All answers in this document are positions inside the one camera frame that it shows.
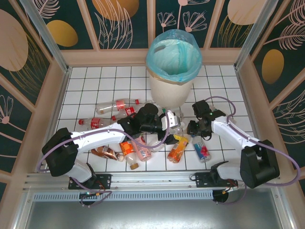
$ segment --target orange bottle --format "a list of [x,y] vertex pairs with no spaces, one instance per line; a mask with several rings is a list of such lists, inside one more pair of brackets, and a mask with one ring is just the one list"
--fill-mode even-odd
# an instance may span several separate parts
[[134,152],[132,143],[130,141],[120,143],[121,150],[123,152],[124,158],[130,165],[130,169],[134,170],[139,167],[137,163],[137,156]]
[[181,137],[181,140],[173,146],[172,150],[167,156],[167,159],[169,159],[173,163],[178,163],[181,160],[184,150],[188,144],[188,139],[185,137]]

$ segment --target teal plastic bag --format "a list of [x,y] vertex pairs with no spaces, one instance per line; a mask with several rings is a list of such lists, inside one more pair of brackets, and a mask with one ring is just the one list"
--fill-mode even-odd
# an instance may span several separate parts
[[182,30],[168,30],[153,40],[146,66],[165,80],[183,84],[198,75],[202,56],[193,35]]

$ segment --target trash can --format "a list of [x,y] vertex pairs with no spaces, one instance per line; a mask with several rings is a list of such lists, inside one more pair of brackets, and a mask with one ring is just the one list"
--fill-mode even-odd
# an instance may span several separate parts
[[201,66],[202,56],[193,35],[168,30],[157,36],[146,56],[152,99],[161,107],[181,106]]

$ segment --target grid tile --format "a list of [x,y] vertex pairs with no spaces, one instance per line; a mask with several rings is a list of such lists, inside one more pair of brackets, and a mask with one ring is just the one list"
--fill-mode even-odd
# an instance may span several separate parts
[[224,77],[224,85],[226,88],[239,88],[239,83],[236,76]]
[[200,89],[209,88],[208,78],[206,76],[196,77],[193,85],[194,85],[195,89],[196,88],[200,88]]
[[152,153],[152,158],[147,161],[146,169],[147,171],[163,171],[166,170],[165,167],[165,152],[159,151],[156,153]]
[[82,91],[84,79],[70,79],[67,91]]
[[129,90],[130,88],[130,78],[117,78],[115,80],[115,90]]
[[146,89],[146,78],[131,78],[131,90]]
[[75,127],[75,119],[61,119],[58,122],[57,125],[57,130],[61,129],[61,128],[67,128],[69,132],[73,132],[74,131],[74,127]]
[[85,79],[84,91],[97,91],[99,89],[100,79]]
[[[239,89],[233,66],[208,65],[202,66],[193,83],[187,101],[177,111],[184,114],[182,120],[185,125],[190,120],[197,120],[194,116],[192,105],[211,95],[228,97],[237,108],[234,116],[237,126],[253,136],[250,120],[244,105],[244,100]],[[149,73],[144,66],[124,67],[88,67],[73,68],[68,84],[67,93],[61,108],[61,115],[57,128],[67,127],[69,131],[85,131],[88,127],[79,125],[80,118],[102,117],[106,121],[117,112],[98,115],[95,112],[96,103],[105,103],[122,98],[140,99],[140,103],[152,100]],[[215,108],[230,114],[233,110],[228,102],[213,99],[208,103]],[[146,134],[146,142],[150,143],[157,135]],[[152,158],[147,162],[138,160],[139,168],[133,171],[164,171],[164,170],[200,170],[210,169],[212,165],[239,156],[233,147],[222,137],[212,134],[212,139],[204,141],[210,151],[212,159],[201,163],[190,142],[178,164],[167,159],[173,145],[162,148],[159,152],[152,153]],[[118,144],[109,145],[115,152],[121,152]],[[97,157],[91,153],[78,156],[80,161],[89,162],[96,172],[125,172],[131,171],[130,166],[123,162]]]
[[211,167],[219,162],[224,161],[224,156],[222,150],[209,150],[211,159],[205,163],[206,169],[211,169]]
[[140,103],[144,103],[146,101],[146,91],[132,90],[130,91],[130,99],[139,99]]
[[101,78],[115,78],[116,67],[102,67]]
[[223,78],[218,77],[208,77],[209,87],[210,88],[224,88]]
[[63,105],[61,119],[76,119],[79,105]]
[[236,75],[235,69],[232,65],[220,65],[222,76],[233,76]]
[[114,91],[99,91],[96,103],[106,103],[112,101]]
[[114,78],[107,78],[107,79],[100,79],[100,86],[99,86],[99,90],[103,91],[103,90],[114,90],[114,82],[115,79]]
[[205,163],[201,163],[195,151],[185,152],[186,169],[206,169]]
[[117,67],[116,68],[116,78],[128,77],[131,76],[131,67]]
[[107,159],[96,156],[92,153],[88,154],[88,163],[92,166],[94,171],[105,172]]
[[71,79],[85,78],[87,68],[72,68]]
[[219,65],[206,65],[205,70],[207,76],[221,76]]
[[199,70],[198,76],[206,76],[205,66],[202,65],[201,69]]
[[100,78],[102,67],[88,67],[86,78]]
[[132,66],[132,77],[146,77],[146,67]]
[[194,89],[190,90],[189,95],[187,96],[186,102],[188,102],[188,103],[195,103],[196,102]]
[[228,99],[232,102],[243,101],[243,95],[240,89],[226,89]]
[[97,91],[83,91],[81,94],[81,104],[96,104]]
[[195,97],[197,102],[211,97],[210,89],[195,89]]
[[[212,96],[222,96],[224,98],[227,98],[227,92],[225,91],[225,89],[211,89],[211,95]],[[223,102],[223,99],[220,98],[213,98],[212,99],[213,102]]]
[[79,104],[81,100],[81,91],[67,92],[63,104]]

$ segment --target plastic bottle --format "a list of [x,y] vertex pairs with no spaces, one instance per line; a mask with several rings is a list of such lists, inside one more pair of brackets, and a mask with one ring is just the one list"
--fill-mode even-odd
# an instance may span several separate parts
[[[135,139],[138,143],[146,145],[143,135],[141,134],[138,138]],[[152,153],[150,149],[144,148],[132,142],[132,146],[140,159],[140,161],[147,161],[152,158]]]
[[102,115],[108,112],[113,111],[120,111],[122,109],[127,108],[130,104],[139,104],[138,99],[118,99],[113,102],[109,103],[100,103],[96,104],[96,113]]
[[120,112],[119,112],[118,114],[113,115],[113,116],[111,117],[111,119],[112,119],[113,121],[115,121],[115,120],[118,120],[118,119],[121,119],[121,118],[125,118],[125,117],[127,117],[127,116],[130,116],[130,115],[132,115],[133,113],[137,113],[137,112],[140,110],[140,108],[144,107],[145,104],[148,104],[148,103],[153,103],[153,101],[147,101],[147,102],[145,102],[144,104],[133,105],[133,106],[127,107],[127,108],[125,108],[125,109],[122,109],[122,110],[120,110]]
[[93,129],[102,128],[105,126],[109,126],[111,124],[110,120],[103,118],[88,118],[88,119],[80,119],[78,121],[79,125],[86,125],[87,127]]
[[124,156],[114,152],[112,149],[110,149],[108,146],[101,146],[98,147],[96,149],[92,149],[91,152],[96,155],[96,156],[100,156],[106,159],[113,159],[116,161],[123,161],[124,160]]
[[132,147],[132,143],[130,141],[120,143],[121,150],[123,152],[124,158],[127,163],[130,165],[130,169],[134,170],[139,167],[137,163],[137,156]]
[[188,143],[189,141],[186,137],[181,137],[181,140],[173,146],[172,150],[167,156],[167,159],[173,163],[178,163],[181,160],[181,157]]
[[193,138],[193,145],[201,163],[207,162],[211,159],[211,155],[200,136]]
[[[153,139],[152,141],[150,141],[148,143],[148,146],[155,146],[157,144],[159,144],[161,141],[158,140],[158,138]],[[160,149],[162,149],[165,146],[165,143],[161,144],[160,146],[158,146],[157,148],[152,148],[151,151],[152,152],[159,152]]]

